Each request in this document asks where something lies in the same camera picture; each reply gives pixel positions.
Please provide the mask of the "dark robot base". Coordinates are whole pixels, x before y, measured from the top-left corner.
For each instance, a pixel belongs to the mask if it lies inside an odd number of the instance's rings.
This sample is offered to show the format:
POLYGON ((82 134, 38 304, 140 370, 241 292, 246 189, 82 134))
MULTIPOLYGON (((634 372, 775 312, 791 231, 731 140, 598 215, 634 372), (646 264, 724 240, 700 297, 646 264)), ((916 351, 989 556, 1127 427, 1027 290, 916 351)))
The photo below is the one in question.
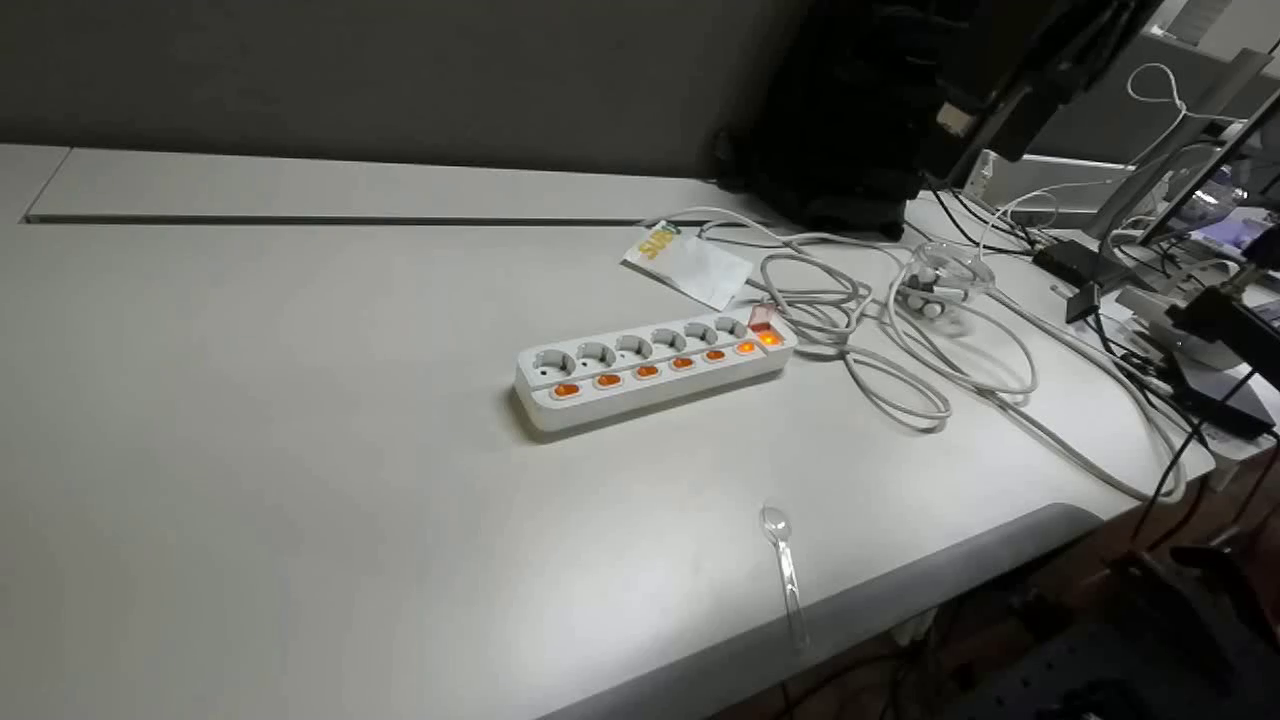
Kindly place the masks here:
POLYGON ((822 231, 904 231, 979 151, 1019 162, 1161 0, 809 0, 716 183, 822 231))

